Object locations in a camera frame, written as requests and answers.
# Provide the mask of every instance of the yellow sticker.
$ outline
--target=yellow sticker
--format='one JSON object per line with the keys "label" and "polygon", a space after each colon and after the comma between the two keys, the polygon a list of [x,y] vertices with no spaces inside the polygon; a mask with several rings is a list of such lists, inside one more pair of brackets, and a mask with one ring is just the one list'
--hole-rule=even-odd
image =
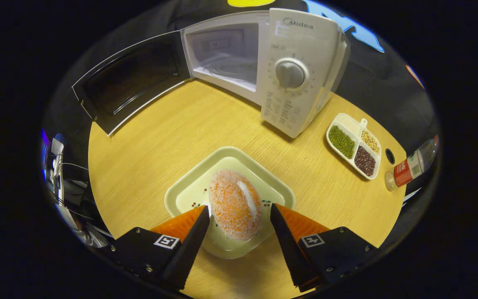
{"label": "yellow sticker", "polygon": [[250,7],[267,5],[274,1],[275,0],[228,0],[228,4],[235,7]]}

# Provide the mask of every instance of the microwave control panel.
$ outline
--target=microwave control panel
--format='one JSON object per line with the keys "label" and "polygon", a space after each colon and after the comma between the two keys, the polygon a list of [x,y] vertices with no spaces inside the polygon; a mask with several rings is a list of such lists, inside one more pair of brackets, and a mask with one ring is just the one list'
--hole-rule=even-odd
{"label": "microwave control panel", "polygon": [[261,117],[295,138],[324,106],[337,72],[342,30],[325,17],[271,8]]}

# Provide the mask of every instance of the microwave dial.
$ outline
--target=microwave dial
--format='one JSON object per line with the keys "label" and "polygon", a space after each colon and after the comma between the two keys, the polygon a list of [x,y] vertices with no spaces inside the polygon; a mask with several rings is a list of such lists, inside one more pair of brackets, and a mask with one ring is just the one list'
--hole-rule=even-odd
{"label": "microwave dial", "polygon": [[304,83],[306,72],[300,64],[296,61],[285,59],[276,65],[276,78],[278,78],[281,87],[298,88]]}

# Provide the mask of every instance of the red beans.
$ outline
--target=red beans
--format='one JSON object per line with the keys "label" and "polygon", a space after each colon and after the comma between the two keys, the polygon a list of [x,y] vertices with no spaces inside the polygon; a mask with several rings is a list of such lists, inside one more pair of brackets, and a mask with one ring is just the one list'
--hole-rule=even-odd
{"label": "red beans", "polygon": [[355,165],[367,176],[372,176],[376,161],[364,147],[359,146],[355,155]]}

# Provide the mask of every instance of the green plate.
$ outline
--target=green plate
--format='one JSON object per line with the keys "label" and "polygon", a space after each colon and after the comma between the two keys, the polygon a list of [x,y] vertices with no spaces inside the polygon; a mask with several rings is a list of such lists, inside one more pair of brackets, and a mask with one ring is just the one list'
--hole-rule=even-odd
{"label": "green plate", "polygon": [[[220,169],[241,172],[254,185],[260,200],[265,201],[261,203],[263,225],[260,231],[246,242],[227,238],[211,215],[209,192],[205,189],[208,188],[215,172]],[[210,208],[210,225],[202,247],[214,256],[223,259],[242,257],[274,233],[270,219],[271,203],[294,208],[294,193],[254,159],[240,149],[231,146],[221,147],[211,153],[165,193],[165,208],[172,217],[204,204]]]}

